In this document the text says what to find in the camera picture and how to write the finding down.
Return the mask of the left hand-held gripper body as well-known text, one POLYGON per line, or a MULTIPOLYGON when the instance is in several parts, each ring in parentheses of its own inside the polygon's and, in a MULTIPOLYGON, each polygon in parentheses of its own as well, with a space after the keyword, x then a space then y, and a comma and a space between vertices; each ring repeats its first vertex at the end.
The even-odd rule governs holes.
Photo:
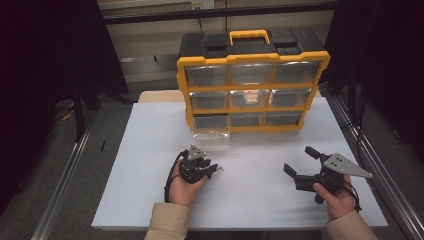
POLYGON ((200 163, 205 159, 206 153, 195 145, 184 152, 183 160, 179 166, 180 176, 189 184, 198 182, 204 176, 201 171, 205 168, 200 166, 200 163))

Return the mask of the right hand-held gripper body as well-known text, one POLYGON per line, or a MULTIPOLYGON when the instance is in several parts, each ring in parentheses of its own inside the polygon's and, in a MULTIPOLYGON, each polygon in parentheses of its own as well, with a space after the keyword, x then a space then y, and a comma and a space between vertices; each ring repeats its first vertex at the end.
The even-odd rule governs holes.
POLYGON ((363 177, 371 179, 373 174, 356 165, 346 157, 339 153, 328 155, 329 158, 325 162, 320 162, 321 169, 318 174, 313 176, 299 175, 297 173, 294 179, 297 190, 314 192, 313 184, 320 183, 328 192, 337 196, 343 190, 349 192, 359 203, 359 196, 356 189, 350 185, 351 189, 346 187, 347 182, 344 180, 345 175, 363 177))

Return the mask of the single clear plastic drawer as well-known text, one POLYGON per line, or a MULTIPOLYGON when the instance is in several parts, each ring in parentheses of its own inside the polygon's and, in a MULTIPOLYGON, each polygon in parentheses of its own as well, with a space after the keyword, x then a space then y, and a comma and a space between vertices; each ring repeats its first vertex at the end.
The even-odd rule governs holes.
POLYGON ((195 115, 192 134, 194 144, 203 150, 225 149, 230 142, 230 125, 227 114, 195 115))

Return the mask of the yellow black organizer cabinet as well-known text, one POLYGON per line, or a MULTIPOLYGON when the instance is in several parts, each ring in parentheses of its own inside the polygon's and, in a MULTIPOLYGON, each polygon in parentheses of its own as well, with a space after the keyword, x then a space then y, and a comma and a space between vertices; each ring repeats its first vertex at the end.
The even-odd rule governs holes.
MULTIPOLYGON (((319 63, 313 90, 307 102, 308 111, 317 93, 321 75, 330 62, 330 54, 325 50, 313 30, 295 28, 283 32, 242 30, 223 34, 203 32, 185 34, 177 60, 177 82, 186 103, 185 116, 191 131, 192 111, 187 106, 189 97, 186 69, 188 67, 290 61, 316 61, 319 63)), ((241 127, 230 129, 230 133, 297 131, 303 127, 307 111, 301 118, 298 127, 241 127)))

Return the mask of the person's right hand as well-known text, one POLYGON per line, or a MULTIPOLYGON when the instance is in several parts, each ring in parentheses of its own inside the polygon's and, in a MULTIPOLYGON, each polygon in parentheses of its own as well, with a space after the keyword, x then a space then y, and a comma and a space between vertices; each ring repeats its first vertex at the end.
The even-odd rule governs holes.
POLYGON ((341 218, 355 210, 355 200, 346 190, 343 190, 340 194, 334 196, 320 183, 314 183, 313 189, 326 201, 329 221, 341 218))

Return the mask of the person's left hand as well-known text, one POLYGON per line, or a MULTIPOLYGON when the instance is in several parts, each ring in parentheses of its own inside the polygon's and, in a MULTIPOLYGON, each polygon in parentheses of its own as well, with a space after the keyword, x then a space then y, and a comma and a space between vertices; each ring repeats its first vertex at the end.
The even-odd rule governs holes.
POLYGON ((180 160, 172 173, 172 181, 169 187, 169 202, 190 208, 196 200, 197 194, 208 180, 207 176, 202 177, 198 182, 189 184, 185 182, 179 173, 180 160))

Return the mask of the group of clear drawers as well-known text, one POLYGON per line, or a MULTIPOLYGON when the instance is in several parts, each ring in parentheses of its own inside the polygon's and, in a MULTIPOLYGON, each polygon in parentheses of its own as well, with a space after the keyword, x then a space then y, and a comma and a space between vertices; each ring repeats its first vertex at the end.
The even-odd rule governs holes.
POLYGON ((187 106, 195 115, 227 114, 230 129, 301 123, 319 63, 241 63, 188 67, 187 106))

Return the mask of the black curtain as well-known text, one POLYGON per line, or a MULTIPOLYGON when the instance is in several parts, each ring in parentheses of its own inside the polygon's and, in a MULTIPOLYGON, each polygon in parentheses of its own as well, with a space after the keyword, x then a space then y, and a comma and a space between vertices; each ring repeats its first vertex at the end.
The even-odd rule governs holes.
POLYGON ((323 80, 350 81, 391 120, 424 162, 424 0, 336 0, 323 80))
POLYGON ((0 214, 32 172, 56 104, 126 93, 98 0, 0 0, 0 214))

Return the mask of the black horizontal bar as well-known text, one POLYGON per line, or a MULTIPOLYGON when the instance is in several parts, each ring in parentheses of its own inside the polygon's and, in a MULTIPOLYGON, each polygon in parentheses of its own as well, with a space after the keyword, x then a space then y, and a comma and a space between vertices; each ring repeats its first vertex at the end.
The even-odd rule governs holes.
POLYGON ((261 7, 221 8, 213 10, 190 10, 166 13, 134 14, 134 15, 112 15, 103 17, 102 22, 106 25, 130 24, 144 22, 188 20, 200 18, 234 17, 248 15, 298 13, 335 10, 337 2, 291 4, 261 7))

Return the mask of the aluminium floor rail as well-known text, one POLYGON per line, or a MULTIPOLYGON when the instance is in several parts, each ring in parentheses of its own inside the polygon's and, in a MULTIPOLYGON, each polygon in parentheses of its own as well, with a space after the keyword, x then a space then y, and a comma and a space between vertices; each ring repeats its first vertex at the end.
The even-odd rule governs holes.
POLYGON ((348 131, 356 142, 356 153, 359 160, 363 158, 370 164, 375 177, 380 181, 388 198, 394 205, 396 212, 400 215, 402 222, 406 225, 413 240, 424 240, 424 223, 420 216, 407 200, 401 189, 397 186, 392 176, 384 166, 382 159, 378 156, 372 144, 366 137, 362 128, 356 126, 348 114, 347 105, 340 97, 329 97, 328 102, 333 104, 337 112, 346 124, 343 131, 348 131))
POLYGON ((59 182, 51 196, 47 207, 31 237, 31 240, 48 240, 54 222, 62 206, 70 182, 85 150, 86 144, 94 127, 98 111, 88 113, 86 120, 87 127, 83 131, 80 139, 74 144, 73 150, 68 158, 67 164, 62 172, 59 182))

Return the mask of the black stand post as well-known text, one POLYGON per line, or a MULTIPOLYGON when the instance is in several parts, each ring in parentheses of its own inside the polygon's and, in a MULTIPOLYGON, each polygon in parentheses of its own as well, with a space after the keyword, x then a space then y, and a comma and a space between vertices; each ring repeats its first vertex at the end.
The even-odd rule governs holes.
POLYGON ((80 88, 79 88, 78 80, 74 79, 72 99, 74 103, 75 122, 76 122, 76 129, 77 129, 76 142, 80 141, 80 139, 82 138, 85 132, 84 117, 83 117, 81 96, 80 96, 79 90, 80 88))

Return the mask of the white wall socket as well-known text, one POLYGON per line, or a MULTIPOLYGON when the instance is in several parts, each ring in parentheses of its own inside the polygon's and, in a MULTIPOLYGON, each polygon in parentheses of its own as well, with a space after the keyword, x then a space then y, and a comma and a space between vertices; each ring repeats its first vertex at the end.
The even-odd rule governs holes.
POLYGON ((193 10, 207 10, 215 8, 214 0, 191 0, 193 10))

